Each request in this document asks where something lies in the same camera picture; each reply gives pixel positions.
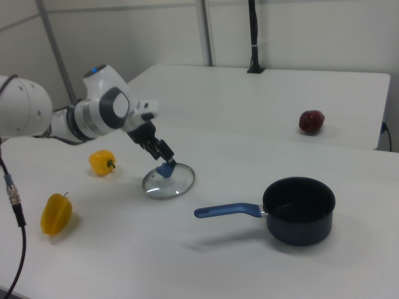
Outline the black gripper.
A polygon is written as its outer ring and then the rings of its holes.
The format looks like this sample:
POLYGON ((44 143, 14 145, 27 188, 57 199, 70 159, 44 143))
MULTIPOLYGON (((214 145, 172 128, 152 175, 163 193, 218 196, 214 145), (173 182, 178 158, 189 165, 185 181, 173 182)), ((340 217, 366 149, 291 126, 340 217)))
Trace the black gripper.
POLYGON ((145 149, 153 159, 163 158, 169 166, 175 166, 174 152, 164 140, 158 141, 155 137, 156 127, 148 121, 138 128, 127 132, 130 139, 145 149))

